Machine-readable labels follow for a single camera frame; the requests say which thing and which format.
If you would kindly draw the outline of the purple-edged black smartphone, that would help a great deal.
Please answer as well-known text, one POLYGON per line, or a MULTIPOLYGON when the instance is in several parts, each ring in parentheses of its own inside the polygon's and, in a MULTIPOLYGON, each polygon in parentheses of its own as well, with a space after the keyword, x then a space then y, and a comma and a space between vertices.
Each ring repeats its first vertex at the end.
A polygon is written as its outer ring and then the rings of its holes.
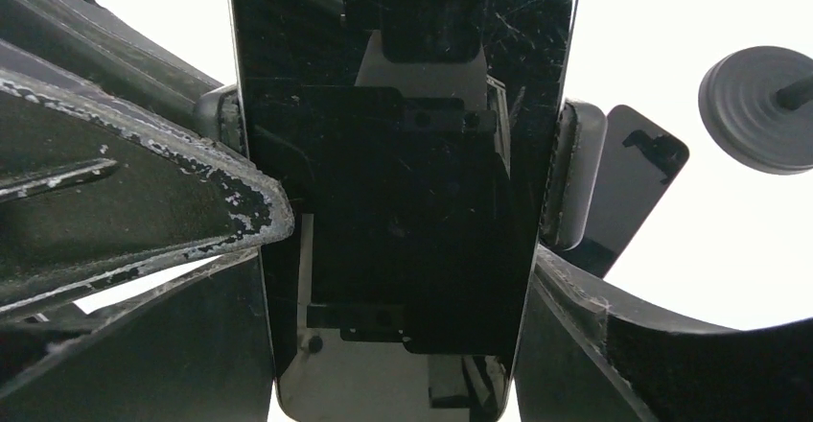
POLYGON ((558 254, 605 277, 690 157, 688 146, 628 105, 615 106, 581 242, 558 254))

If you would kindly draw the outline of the black smartphone white edge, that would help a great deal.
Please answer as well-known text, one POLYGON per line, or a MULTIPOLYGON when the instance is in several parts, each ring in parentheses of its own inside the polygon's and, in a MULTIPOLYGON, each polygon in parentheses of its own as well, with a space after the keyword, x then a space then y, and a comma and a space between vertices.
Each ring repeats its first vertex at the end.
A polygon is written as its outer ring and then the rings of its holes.
POLYGON ((287 417, 503 415, 573 1, 231 0, 287 417))

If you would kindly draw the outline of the black round-base phone stand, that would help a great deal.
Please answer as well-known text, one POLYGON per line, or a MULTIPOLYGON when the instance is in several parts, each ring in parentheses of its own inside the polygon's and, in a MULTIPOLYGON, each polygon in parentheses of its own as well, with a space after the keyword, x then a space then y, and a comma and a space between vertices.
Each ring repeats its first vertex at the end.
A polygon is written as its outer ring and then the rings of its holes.
POLYGON ((812 58, 778 46, 736 51, 701 80, 698 108, 714 142, 762 173, 812 169, 812 58))

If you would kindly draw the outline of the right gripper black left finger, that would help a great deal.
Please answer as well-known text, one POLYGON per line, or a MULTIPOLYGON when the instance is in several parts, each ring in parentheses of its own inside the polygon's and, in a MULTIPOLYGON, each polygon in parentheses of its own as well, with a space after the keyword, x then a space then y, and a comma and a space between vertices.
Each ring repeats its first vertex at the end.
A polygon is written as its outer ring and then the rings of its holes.
POLYGON ((264 421, 272 358, 254 250, 87 314, 1 324, 5 421, 264 421))

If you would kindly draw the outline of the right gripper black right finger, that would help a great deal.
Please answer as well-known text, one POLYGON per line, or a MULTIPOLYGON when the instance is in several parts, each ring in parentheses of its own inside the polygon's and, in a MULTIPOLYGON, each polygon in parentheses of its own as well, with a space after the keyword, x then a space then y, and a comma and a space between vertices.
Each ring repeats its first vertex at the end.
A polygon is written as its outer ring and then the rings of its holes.
POLYGON ((808 421, 812 323, 704 322, 539 247, 515 386, 524 421, 808 421))

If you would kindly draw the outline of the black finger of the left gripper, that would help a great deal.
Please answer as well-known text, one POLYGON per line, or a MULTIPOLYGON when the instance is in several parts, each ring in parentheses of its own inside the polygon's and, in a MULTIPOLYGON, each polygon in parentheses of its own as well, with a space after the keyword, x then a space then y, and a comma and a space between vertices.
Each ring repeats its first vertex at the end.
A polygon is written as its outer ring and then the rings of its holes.
POLYGON ((196 133, 220 130, 221 87, 96 0, 1 0, 1 38, 196 133))
POLYGON ((1 71, 1 312, 290 236, 280 184, 52 70, 1 71))

